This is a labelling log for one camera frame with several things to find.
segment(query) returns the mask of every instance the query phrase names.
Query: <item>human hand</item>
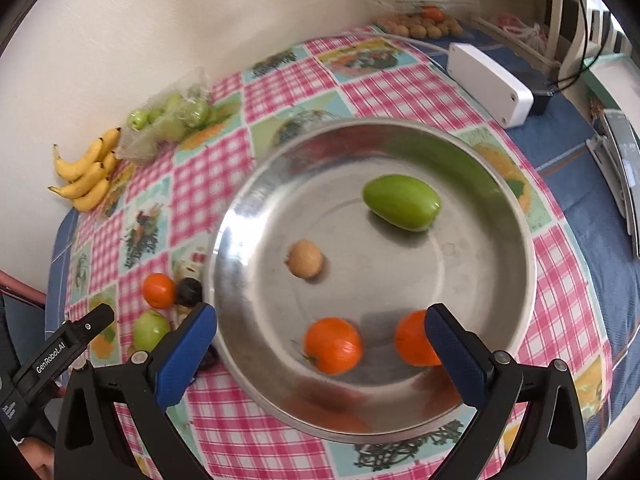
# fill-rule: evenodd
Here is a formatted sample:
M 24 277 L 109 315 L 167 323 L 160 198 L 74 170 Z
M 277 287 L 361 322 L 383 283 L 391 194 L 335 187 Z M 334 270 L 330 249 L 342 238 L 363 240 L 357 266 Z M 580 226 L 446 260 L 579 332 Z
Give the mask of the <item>human hand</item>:
M 18 444 L 18 449 L 42 480 L 53 480 L 53 448 L 37 438 L 28 436 Z

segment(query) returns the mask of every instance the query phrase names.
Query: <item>tablecloth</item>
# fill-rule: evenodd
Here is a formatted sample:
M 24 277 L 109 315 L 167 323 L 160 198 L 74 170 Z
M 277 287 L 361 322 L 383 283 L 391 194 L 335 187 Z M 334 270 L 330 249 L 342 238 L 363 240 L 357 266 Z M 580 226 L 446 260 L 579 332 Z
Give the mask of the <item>tablecloth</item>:
M 391 116 L 440 127 L 474 147 L 512 186 L 534 235 L 538 291 L 518 360 L 568 362 L 585 418 L 611 382 L 610 346 L 589 269 L 554 197 L 506 133 L 420 51 L 380 38 L 310 41 L 216 83 L 220 124 L 147 168 L 121 165 L 112 192 L 81 215 L 71 247 L 65 314 L 109 303 L 117 322 L 91 345 L 95 364 L 121 362 L 150 272 L 180 278 L 202 268 L 209 232 L 256 162 L 309 123 Z M 121 422 L 141 467 L 158 476 L 127 410 Z M 212 476 L 249 479 L 413 479 L 434 471 L 473 415 L 422 438 L 348 446 L 302 434 L 266 415 L 223 368 L 199 377 L 168 410 Z M 484 474 L 497 470 L 522 410 Z

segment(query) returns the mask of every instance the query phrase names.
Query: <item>banana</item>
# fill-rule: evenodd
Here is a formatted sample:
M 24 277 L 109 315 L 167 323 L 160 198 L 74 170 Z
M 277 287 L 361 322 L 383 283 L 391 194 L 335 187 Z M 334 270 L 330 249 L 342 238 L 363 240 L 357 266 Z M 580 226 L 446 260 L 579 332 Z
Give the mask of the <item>banana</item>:
M 65 187 L 49 186 L 49 189 L 54 193 L 58 193 L 63 198 L 80 198 L 82 195 L 87 194 L 89 190 L 103 177 L 104 164 L 101 162 L 94 162 L 89 166 L 86 173 L 72 184 L 67 184 Z
M 116 169 L 120 159 L 116 158 L 116 152 L 109 152 L 107 156 L 103 160 L 104 164 L 104 176 L 110 176 L 113 173 L 113 170 Z
M 89 169 L 89 166 L 91 166 L 94 162 L 96 162 L 96 160 L 98 160 L 98 156 L 102 151 L 102 145 L 102 138 L 98 137 L 87 148 L 83 156 L 81 156 L 75 162 L 67 162 L 66 160 L 62 160 L 62 158 L 60 158 L 60 154 L 58 153 L 58 145 L 54 144 L 53 159 L 54 165 L 56 167 L 56 173 L 68 182 L 78 180 L 84 173 L 86 173 L 86 171 Z
M 80 198 L 76 198 L 72 203 L 79 212 L 86 213 L 87 211 L 91 211 L 91 209 L 93 209 L 100 203 L 100 201 L 107 194 L 108 190 L 109 179 L 105 177 L 100 182 L 98 182 L 98 184 L 96 184 L 89 193 L 81 196 Z
M 104 161 L 104 158 L 109 155 L 109 152 L 116 147 L 118 140 L 120 139 L 120 128 L 112 128 L 102 134 L 102 149 L 98 155 L 99 162 Z

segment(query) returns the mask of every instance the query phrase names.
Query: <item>stainless steel plate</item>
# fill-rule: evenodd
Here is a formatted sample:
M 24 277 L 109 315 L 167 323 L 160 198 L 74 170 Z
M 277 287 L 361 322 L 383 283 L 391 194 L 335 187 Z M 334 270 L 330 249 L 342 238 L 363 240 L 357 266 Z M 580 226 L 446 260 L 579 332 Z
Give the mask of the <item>stainless steel plate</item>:
M 362 187 L 389 173 L 440 195 L 428 232 L 391 226 L 362 201 Z M 326 257 L 313 282 L 284 264 L 301 238 Z M 372 118 L 326 124 L 260 165 L 222 221 L 205 290 L 222 359 L 261 407 L 306 433 L 376 443 L 437 428 L 460 406 L 441 367 L 398 357 L 398 320 L 441 301 L 489 349 L 515 354 L 535 279 L 524 215 L 479 155 L 423 124 Z M 341 376 L 302 355 L 306 329 L 327 316 L 349 319 L 364 340 L 364 358 Z

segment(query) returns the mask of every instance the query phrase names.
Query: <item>small orange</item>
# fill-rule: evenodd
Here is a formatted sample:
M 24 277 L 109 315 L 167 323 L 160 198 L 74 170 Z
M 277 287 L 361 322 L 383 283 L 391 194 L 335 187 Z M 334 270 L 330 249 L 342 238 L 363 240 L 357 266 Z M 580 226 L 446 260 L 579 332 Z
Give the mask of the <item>small orange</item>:
M 403 317 L 396 328 L 396 350 L 411 366 L 436 366 L 440 359 L 424 333 L 426 310 L 416 310 Z
M 429 20 L 433 20 L 436 23 L 444 20 L 444 13 L 440 10 L 440 7 L 435 5 L 428 5 L 422 8 L 422 17 Z
M 171 308 L 175 303 L 174 280 L 161 272 L 150 274 L 142 284 L 142 296 L 153 308 Z
M 305 357 L 324 374 L 351 370 L 362 358 L 362 339 L 356 328 L 339 317 L 325 317 L 305 334 Z

